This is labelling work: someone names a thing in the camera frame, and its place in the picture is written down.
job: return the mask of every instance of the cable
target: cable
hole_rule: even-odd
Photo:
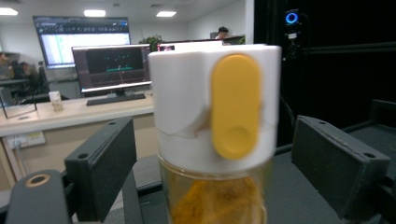
[[[21,145],[22,145],[22,142],[20,140],[14,141],[14,147],[15,147],[15,149],[17,151],[17,156],[20,159],[23,171],[25,172],[26,175],[28,175],[29,172],[28,172],[28,169],[27,169],[26,164],[24,162],[23,156],[21,154]]]
[[[290,127],[291,127],[291,139],[293,139],[293,135],[294,135],[294,128],[295,128],[295,124],[296,124],[296,119],[293,115],[293,111],[291,110],[290,106],[288,105],[288,103],[286,103],[285,99],[283,99],[282,95],[279,95],[280,98],[280,102],[283,104],[283,106],[285,106],[286,109],[286,113],[289,116],[290,119]]]

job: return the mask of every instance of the monitor screen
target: monitor screen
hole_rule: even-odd
[[[47,68],[74,67],[72,47],[129,45],[128,18],[33,17]]]
[[[72,52],[81,93],[110,93],[151,83],[149,44],[73,47]]]
[[[223,45],[221,40],[185,40],[185,41],[168,41],[158,46],[158,51],[167,50],[193,50],[193,49],[213,49]]]

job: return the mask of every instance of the large display screen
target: large display screen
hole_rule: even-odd
[[[128,18],[33,17],[47,68],[74,67],[71,48],[131,44]]]
[[[72,48],[82,93],[117,91],[151,83],[149,44]]]

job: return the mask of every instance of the plastic container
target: plastic container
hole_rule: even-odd
[[[169,223],[264,224],[280,48],[148,56]]]
[[[185,171],[161,157],[160,162],[169,223],[267,223],[264,191],[270,162],[226,175]]]

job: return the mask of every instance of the wooden desk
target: wooden desk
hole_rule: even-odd
[[[149,92],[146,97],[143,100],[93,106],[86,106],[89,98],[67,100],[63,101],[62,112],[54,112],[51,103],[43,103],[37,104],[37,111],[18,118],[6,119],[3,114],[0,115],[0,137],[3,138],[3,148],[0,148],[3,157],[0,153],[0,160],[9,185],[12,187],[15,179],[22,178],[26,172],[30,174],[44,169],[62,171],[67,155],[105,123],[116,118],[134,117],[138,158],[157,154],[152,97]],[[9,147],[7,136],[33,132],[43,132],[46,143],[24,147],[19,155]],[[9,161],[11,169],[7,169],[5,161]]]

